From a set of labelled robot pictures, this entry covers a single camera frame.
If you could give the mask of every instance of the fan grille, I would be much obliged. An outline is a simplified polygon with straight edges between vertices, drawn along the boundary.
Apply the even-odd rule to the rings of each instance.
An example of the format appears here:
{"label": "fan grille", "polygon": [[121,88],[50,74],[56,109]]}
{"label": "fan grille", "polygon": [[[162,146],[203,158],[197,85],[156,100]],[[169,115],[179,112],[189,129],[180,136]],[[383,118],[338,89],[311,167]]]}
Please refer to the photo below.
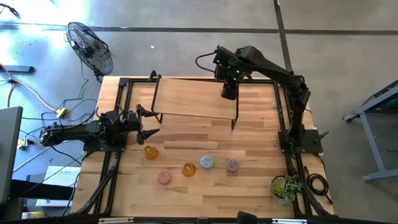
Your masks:
{"label": "fan grille", "polygon": [[77,56],[95,73],[109,75],[112,72],[113,61],[107,45],[86,25],[70,22],[67,39]]}

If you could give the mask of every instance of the wooden table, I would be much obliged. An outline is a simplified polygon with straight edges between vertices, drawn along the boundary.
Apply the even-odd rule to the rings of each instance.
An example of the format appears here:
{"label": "wooden table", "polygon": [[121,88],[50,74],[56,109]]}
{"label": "wooden table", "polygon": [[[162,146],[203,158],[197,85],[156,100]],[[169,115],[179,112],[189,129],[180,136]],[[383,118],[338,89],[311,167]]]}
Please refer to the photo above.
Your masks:
{"label": "wooden table", "polygon": [[[98,98],[99,113],[113,110],[119,79],[104,78]],[[140,103],[150,109],[154,87],[155,83],[135,83],[130,108]],[[313,128],[309,112],[305,112],[304,123],[306,128]],[[153,128],[160,131],[141,146],[135,142],[135,133],[129,135],[119,167],[112,216],[236,217],[238,211],[261,218],[294,216],[293,208],[277,204],[270,189],[275,176],[287,174],[277,137],[280,127],[273,85],[240,85],[239,120],[234,130],[229,120],[176,115],[165,116],[162,124],[154,117],[144,118],[144,129]],[[159,149],[156,160],[145,159],[145,146]],[[211,170],[200,167],[200,158],[205,155],[214,158]],[[95,152],[83,161],[72,211],[78,210],[97,187],[103,157],[103,152]],[[237,173],[226,171],[228,159],[240,162]],[[325,176],[319,158],[303,154],[302,159],[311,173]],[[193,177],[181,173],[186,162],[197,167]],[[160,170],[171,173],[169,185],[158,184]],[[102,208],[107,195],[106,189]],[[316,198],[333,213],[325,197]]]}

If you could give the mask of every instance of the paper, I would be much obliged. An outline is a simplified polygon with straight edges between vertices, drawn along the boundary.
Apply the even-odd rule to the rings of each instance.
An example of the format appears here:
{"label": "paper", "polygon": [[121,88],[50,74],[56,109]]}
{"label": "paper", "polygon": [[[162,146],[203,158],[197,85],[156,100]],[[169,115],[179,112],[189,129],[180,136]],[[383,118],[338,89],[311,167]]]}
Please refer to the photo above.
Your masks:
{"label": "paper", "polygon": [[[62,166],[49,166],[44,179],[47,179],[48,177],[50,177],[60,169],[62,169]],[[48,180],[44,181],[43,184],[73,187],[73,184],[75,183],[76,180],[76,176],[79,173],[80,173],[80,167],[65,167],[60,172],[58,172]],[[42,207],[65,207],[67,205],[68,205],[67,200],[38,199],[36,202],[36,206],[42,206]]]}

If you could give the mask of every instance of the potted plant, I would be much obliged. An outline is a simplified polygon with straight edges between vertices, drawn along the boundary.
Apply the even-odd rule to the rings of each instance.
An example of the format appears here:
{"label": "potted plant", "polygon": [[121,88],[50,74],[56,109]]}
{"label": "potted plant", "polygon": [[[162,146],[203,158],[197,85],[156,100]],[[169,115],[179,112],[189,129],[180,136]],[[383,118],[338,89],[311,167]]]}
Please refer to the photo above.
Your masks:
{"label": "potted plant", "polygon": [[271,182],[272,193],[279,197],[278,204],[283,207],[292,207],[293,201],[296,196],[295,193],[299,192],[303,183],[297,182],[299,176],[276,176]]}

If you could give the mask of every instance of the gray floor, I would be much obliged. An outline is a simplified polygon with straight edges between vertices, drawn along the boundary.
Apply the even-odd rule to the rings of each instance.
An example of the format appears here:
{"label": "gray floor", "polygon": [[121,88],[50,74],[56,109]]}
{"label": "gray floor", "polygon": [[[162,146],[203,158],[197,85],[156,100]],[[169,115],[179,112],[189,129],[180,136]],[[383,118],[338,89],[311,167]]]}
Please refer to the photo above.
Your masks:
{"label": "gray floor", "polygon": [[[0,22],[65,25],[70,21],[101,27],[185,28],[278,28],[272,0],[90,0],[9,1],[21,13],[20,21],[7,10]],[[393,0],[280,0],[286,29],[397,30],[398,1]],[[16,75],[52,106],[74,98],[83,83],[80,61],[64,42],[62,31],[42,31],[45,26],[2,29],[0,62],[31,65],[34,76]],[[165,76],[210,75],[197,68],[194,59],[212,52],[217,45],[230,50],[253,45],[271,61],[284,66],[279,34],[97,32],[113,55],[112,75],[148,75],[155,69]],[[365,184],[362,175],[377,171],[359,121],[345,124],[341,117],[355,109],[382,87],[397,79],[398,36],[382,35],[287,35],[295,73],[304,75],[312,92],[310,105],[320,131],[330,131],[323,140],[324,160],[335,212],[341,217],[396,222],[398,178]],[[212,67],[211,58],[202,64]],[[100,84],[83,66],[90,81],[84,99],[96,98]],[[0,86],[6,96],[8,85]],[[0,104],[5,106],[5,97]],[[71,108],[76,102],[69,102]],[[25,88],[14,90],[11,106],[22,105],[24,116],[38,118],[48,109]],[[87,101],[71,114],[90,113],[95,103]],[[31,131],[41,121],[23,120],[21,129]],[[72,156],[81,155],[81,144],[58,147]],[[36,144],[18,151],[15,167],[43,149]],[[397,157],[394,153],[390,159]],[[39,174],[49,165],[66,165],[70,159],[51,150],[14,173],[15,179]]]}

